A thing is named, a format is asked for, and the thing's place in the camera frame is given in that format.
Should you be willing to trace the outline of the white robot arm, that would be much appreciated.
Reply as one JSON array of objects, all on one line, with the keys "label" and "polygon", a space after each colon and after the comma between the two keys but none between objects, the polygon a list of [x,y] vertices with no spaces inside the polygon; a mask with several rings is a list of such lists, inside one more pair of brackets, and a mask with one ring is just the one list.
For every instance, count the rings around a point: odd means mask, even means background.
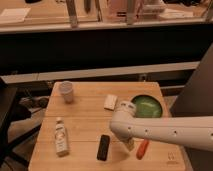
[{"label": "white robot arm", "polygon": [[123,143],[149,139],[213,151],[213,116],[137,118],[136,106],[121,101],[109,122],[111,132]]}]

